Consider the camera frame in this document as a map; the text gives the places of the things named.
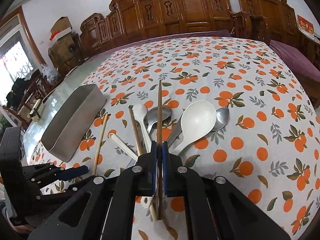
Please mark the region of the dark wooden chopstick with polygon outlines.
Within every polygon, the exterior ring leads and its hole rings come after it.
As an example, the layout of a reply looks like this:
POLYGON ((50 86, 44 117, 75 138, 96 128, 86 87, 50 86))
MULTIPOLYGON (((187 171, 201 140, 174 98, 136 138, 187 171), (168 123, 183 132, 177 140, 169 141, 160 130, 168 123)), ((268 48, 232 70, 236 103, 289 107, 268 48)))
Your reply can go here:
POLYGON ((157 219, 163 219, 163 178, 162 178, 162 81, 158 83, 158 102, 157 102, 157 219))

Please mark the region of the large white rice paddle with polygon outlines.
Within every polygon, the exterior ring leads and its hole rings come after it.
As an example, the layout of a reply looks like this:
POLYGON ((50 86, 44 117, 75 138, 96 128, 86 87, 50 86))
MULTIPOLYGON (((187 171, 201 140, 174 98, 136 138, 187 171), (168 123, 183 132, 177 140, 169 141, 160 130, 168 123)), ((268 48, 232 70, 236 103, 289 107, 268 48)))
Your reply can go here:
POLYGON ((206 100, 190 104, 182 114, 181 129, 183 141, 172 150, 179 155, 191 143, 207 135, 216 123, 216 109, 206 100))

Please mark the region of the white ceramic soup spoon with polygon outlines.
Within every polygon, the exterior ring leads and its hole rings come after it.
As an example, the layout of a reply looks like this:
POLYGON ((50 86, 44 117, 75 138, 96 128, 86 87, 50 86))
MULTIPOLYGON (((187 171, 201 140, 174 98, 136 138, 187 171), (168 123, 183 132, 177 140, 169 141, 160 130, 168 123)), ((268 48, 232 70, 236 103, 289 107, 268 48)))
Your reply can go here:
MULTIPOLYGON (((144 118, 147 115, 148 109, 145 105, 137 104, 134 105, 132 108, 134 119, 140 124, 140 129, 142 132, 143 140, 146 146, 147 153, 150 153, 151 151, 151 139, 147 132, 146 126, 144 124, 144 118)), ((141 205, 145 209, 151 210, 152 206, 152 197, 142 197, 141 198, 141 205)))

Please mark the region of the brown wooden chopstick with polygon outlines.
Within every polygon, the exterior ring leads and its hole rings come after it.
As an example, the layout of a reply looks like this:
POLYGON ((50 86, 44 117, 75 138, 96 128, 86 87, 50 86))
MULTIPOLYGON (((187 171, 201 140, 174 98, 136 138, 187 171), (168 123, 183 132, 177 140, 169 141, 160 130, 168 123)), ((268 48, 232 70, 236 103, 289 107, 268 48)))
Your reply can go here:
MULTIPOLYGON (((143 148, 142 148, 142 145, 141 145, 141 142, 140 142, 138 128, 137 128, 137 124, 136 124, 136 121, 135 121, 135 117, 134 117, 134 113, 133 113, 132 107, 129 107, 129 114, 130 114, 130 118, 131 118, 133 132, 134 132, 134 135, 135 135, 137 154, 138 154, 138 156, 140 156, 140 155, 143 154, 143 148)), ((155 208, 153 206, 152 200, 153 200, 152 197, 142 197, 141 200, 140 200, 140 204, 145 209, 149 209, 152 221, 154 222, 154 221, 157 220, 157 216, 156 216, 156 211, 155 211, 155 208)))

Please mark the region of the small white plastic spoon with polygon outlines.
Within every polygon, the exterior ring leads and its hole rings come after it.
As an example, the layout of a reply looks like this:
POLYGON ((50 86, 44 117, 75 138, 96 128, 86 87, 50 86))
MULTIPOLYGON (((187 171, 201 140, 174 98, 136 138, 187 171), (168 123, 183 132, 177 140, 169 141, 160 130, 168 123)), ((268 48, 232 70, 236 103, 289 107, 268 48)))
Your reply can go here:
POLYGON ((138 155, 131 150, 121 139, 114 133, 110 133, 108 138, 111 139, 122 151, 124 151, 128 156, 130 156, 134 161, 138 160, 138 155))

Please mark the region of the light bamboo chopstick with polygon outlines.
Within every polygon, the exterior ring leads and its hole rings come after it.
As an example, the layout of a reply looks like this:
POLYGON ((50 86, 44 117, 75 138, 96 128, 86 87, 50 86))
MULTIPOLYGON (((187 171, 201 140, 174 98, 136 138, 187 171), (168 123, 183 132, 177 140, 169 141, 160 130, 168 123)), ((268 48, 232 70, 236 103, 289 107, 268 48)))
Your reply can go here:
POLYGON ((102 140, 103 140, 103 137, 104 137, 104 132, 105 132, 107 120, 108 120, 108 113, 106 113, 105 116, 104 116, 103 126, 102 126, 102 129, 101 129, 101 132, 100 132, 100 137, 99 137, 99 140, 98 140, 97 150, 96 150, 96 153, 95 153, 93 169, 92 169, 92 175, 96 174, 97 165, 98 165, 98 159, 99 159, 99 154, 100 154, 100 149, 101 149, 101 143, 102 143, 102 140))

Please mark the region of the steel spoon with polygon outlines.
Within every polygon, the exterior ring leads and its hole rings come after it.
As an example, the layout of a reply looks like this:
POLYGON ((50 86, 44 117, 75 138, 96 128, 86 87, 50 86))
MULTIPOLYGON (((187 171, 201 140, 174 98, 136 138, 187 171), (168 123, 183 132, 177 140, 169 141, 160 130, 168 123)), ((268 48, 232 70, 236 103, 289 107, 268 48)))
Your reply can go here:
MULTIPOLYGON (((172 115, 172 109, 167 106, 162 107, 162 120, 167 120, 169 117, 172 115)), ((148 124, 147 126, 147 132, 150 134, 152 127, 154 124, 157 123, 158 120, 158 108, 152 108, 151 110, 148 111, 146 117, 146 122, 148 124)))
POLYGON ((212 129, 212 132, 216 132, 224 128, 229 120, 228 107, 221 107, 216 111, 216 123, 212 129))

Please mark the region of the steel spoon right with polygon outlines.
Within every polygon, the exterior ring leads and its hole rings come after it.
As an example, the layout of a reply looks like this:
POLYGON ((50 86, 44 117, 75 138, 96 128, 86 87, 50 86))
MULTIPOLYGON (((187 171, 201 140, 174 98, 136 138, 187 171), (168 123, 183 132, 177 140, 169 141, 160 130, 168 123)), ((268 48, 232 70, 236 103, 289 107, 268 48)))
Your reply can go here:
POLYGON ((212 132, 216 132, 224 128, 229 120, 228 107, 221 107, 216 111, 216 123, 212 129, 212 132))

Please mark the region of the orange print tablecloth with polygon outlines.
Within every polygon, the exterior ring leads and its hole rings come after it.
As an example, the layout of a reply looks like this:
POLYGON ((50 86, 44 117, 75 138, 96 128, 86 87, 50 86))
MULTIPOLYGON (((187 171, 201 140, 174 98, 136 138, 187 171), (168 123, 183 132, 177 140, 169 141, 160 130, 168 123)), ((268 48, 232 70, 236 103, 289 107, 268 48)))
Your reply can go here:
POLYGON ((106 179, 118 176, 136 140, 129 108, 139 123, 171 110, 162 139, 179 128, 171 153, 208 179, 224 176, 291 239, 311 229, 319 211, 319 116, 288 65, 259 41, 231 37, 169 38, 120 49, 82 82, 106 98, 68 162, 45 147, 42 135, 66 97, 47 101, 46 117, 27 139, 30 165, 86 165, 106 179))

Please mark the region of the white plastic bag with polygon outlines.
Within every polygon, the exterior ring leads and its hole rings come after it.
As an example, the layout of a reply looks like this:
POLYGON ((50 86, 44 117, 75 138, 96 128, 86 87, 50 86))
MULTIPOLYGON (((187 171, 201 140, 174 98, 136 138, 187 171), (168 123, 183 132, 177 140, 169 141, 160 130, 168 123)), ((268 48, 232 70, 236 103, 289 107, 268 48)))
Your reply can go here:
POLYGON ((47 82, 53 86, 61 79, 59 72, 56 68, 49 66, 47 64, 41 64, 42 66, 42 75, 46 77, 47 82))

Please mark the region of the stacked cardboard boxes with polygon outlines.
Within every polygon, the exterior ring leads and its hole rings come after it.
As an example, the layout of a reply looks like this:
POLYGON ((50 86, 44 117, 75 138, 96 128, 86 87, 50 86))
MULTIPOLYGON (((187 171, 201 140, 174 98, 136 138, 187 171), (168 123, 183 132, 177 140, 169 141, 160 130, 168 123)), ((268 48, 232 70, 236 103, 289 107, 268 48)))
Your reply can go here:
POLYGON ((83 62, 80 38, 72 30, 68 17, 59 18, 50 30, 48 56, 58 73, 65 77, 74 67, 83 62))

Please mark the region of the window with grille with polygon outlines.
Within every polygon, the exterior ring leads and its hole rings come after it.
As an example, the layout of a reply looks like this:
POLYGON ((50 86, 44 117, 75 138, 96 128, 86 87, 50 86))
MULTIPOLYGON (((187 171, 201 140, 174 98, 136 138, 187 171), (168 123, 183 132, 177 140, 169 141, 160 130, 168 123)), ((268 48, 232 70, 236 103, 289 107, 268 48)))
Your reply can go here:
POLYGON ((1 38, 1 105, 17 78, 30 78, 38 68, 22 26, 14 27, 1 38))

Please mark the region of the purple seat cushion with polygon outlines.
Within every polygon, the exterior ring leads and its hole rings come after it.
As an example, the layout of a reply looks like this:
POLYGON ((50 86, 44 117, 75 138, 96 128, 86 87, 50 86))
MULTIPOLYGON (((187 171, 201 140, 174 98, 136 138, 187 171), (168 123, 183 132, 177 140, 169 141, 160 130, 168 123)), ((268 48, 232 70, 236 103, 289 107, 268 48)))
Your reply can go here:
POLYGON ((271 40, 270 48, 300 81, 319 83, 319 70, 297 48, 271 40))

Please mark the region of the carved wooden long sofa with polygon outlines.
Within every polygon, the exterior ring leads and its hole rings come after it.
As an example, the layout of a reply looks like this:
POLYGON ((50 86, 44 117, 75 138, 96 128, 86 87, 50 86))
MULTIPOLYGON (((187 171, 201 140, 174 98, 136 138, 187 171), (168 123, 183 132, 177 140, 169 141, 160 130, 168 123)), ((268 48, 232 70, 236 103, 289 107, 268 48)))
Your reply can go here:
POLYGON ((112 0, 109 9, 82 22, 84 57, 167 35, 227 30, 249 38, 252 32, 249 14, 233 13, 229 0, 112 0))

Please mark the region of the red calendar sign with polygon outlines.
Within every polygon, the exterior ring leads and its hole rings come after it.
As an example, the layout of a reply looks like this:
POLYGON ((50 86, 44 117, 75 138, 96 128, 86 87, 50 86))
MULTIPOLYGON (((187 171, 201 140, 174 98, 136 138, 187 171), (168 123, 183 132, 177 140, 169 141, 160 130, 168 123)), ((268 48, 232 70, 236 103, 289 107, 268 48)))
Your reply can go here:
POLYGON ((314 37, 314 28, 311 22, 300 15, 297 15, 297 22, 300 31, 304 32, 306 35, 314 37))

